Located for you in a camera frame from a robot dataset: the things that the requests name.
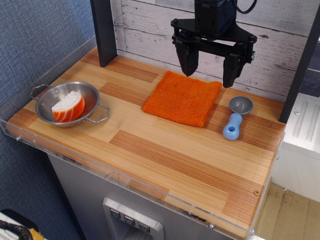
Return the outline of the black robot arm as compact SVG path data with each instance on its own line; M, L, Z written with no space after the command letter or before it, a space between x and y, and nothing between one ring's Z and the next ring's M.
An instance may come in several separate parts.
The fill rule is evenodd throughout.
M232 87L244 65L254 60L257 42L255 35L237 25L237 13L248 14L256 4L241 10L236 0L196 0L194 18L173 19L172 43L182 72L189 77L197 70L200 52L221 56L223 87Z

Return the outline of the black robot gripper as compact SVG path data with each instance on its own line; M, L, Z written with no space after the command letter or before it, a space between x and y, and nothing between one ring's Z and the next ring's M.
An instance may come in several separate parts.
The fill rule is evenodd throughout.
M227 25L221 34L203 32L196 28L195 19L171 21L172 36L182 72L191 76L198 68L199 52L225 57L223 61L223 87L230 88L241 75L245 63L255 59L254 44L257 37L240 28L236 22Z

